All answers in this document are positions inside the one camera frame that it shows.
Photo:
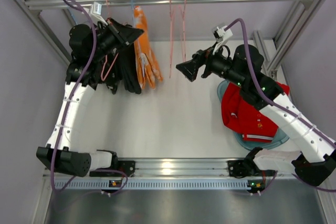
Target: hanging clothes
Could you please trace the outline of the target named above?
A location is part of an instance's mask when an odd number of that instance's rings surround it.
[[[134,43],[139,85],[141,89],[144,89],[146,81],[148,81],[150,87],[155,89],[155,79],[163,81],[163,77],[149,43],[147,19],[140,6],[134,8],[134,26],[144,30],[144,33]]]

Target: gray floor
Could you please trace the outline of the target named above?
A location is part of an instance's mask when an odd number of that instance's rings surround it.
[[[55,205],[65,207],[84,192],[65,191]],[[45,224],[325,222],[315,190],[295,180],[276,180],[261,197],[225,190],[129,190],[111,198],[91,194],[62,213],[49,207]]]

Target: perforated metal strip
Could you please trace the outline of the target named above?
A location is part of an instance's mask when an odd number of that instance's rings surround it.
[[[61,189],[67,179],[55,179],[55,186]],[[113,189],[111,179],[74,179],[67,189]],[[129,179],[125,189],[128,190],[246,190],[244,179]]]

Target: red shirt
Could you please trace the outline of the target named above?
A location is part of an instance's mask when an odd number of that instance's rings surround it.
[[[279,85],[288,95],[289,87],[284,84]],[[240,87],[230,83],[224,93],[222,99],[224,125],[237,133],[243,134],[245,141],[271,142],[271,140],[260,139],[258,136],[274,137],[278,126],[245,102],[239,91]]]

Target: blue basket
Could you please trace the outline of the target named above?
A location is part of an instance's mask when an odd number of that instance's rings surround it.
[[[229,85],[229,82],[228,81],[222,81],[219,85],[218,85],[218,88],[217,88],[217,95],[218,95],[218,98],[220,100],[220,102],[222,103],[222,98],[223,98],[223,95],[225,93],[225,90],[227,89]],[[244,141],[243,140],[243,136],[237,132],[234,132],[235,134],[235,137],[238,141],[238,143],[244,147],[245,149],[251,151],[253,148],[255,147],[261,147],[261,148],[265,148],[265,149],[273,149],[275,147],[278,147],[280,146],[281,144],[285,143],[288,139],[289,139],[289,136],[287,136],[285,134],[285,132],[283,132],[281,129],[278,129],[277,133],[275,134],[275,136],[273,137],[273,140],[271,143],[258,143],[258,142],[253,142],[253,141]]]

